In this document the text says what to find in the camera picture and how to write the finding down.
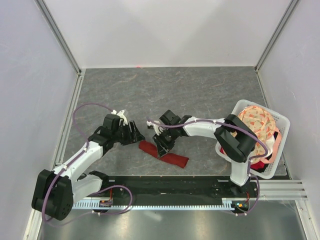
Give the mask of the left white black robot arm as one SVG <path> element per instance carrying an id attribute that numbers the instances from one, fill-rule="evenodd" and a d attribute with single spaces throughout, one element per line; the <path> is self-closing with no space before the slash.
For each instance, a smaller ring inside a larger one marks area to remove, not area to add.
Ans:
<path id="1" fill-rule="evenodd" d="M 80 176 L 95 161 L 101 159 L 115 144 L 127 146 L 145 137 L 133 120 L 121 114 L 107 114 L 103 124 L 88 137 L 83 147 L 65 163 L 53 170 L 42 170 L 36 180 L 31 207 L 56 220 L 64 220 L 73 204 L 95 193 L 106 196 L 110 185 L 101 172 Z"/>

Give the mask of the dark red cloth napkin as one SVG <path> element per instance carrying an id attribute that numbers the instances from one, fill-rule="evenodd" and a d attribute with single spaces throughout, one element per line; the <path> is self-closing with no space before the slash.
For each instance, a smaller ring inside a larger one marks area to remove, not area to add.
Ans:
<path id="1" fill-rule="evenodd" d="M 189 161 L 188 157 L 181 156 L 175 153 L 167 153 L 162 157 L 158 157 L 157 147 L 146 140 L 142 140 L 139 145 L 139 149 L 143 152 L 149 154 L 150 156 L 165 162 L 167 164 L 176 165 L 182 169 L 184 169 Z"/>

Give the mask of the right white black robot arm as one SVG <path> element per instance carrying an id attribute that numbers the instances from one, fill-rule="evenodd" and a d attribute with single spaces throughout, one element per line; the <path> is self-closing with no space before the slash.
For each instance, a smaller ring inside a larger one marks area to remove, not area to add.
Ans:
<path id="1" fill-rule="evenodd" d="M 250 178 L 249 158 L 258 137 L 236 115 L 205 119 L 191 115 L 179 117 L 167 110 L 159 121 L 148 118 L 146 124 L 155 131 L 153 141 L 160 158 L 173 149 L 179 137 L 205 137 L 216 140 L 226 156 L 231 159 L 230 193 L 240 197 L 247 191 L 246 183 Z"/>

